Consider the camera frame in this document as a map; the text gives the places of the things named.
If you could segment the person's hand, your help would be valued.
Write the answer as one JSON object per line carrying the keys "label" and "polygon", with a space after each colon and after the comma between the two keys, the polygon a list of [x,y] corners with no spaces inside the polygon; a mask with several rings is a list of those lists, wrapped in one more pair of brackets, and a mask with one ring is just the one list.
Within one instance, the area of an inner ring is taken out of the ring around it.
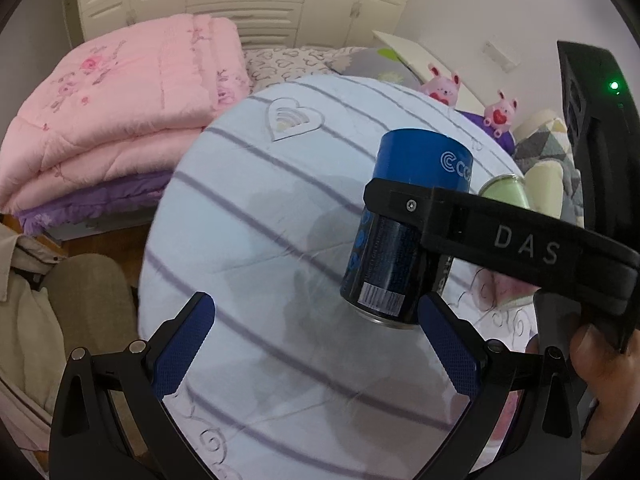
{"label": "person's hand", "polygon": [[610,452],[639,406],[639,331],[632,333],[626,351],[618,353],[593,325],[579,327],[570,341],[570,362],[598,401],[582,450]]}

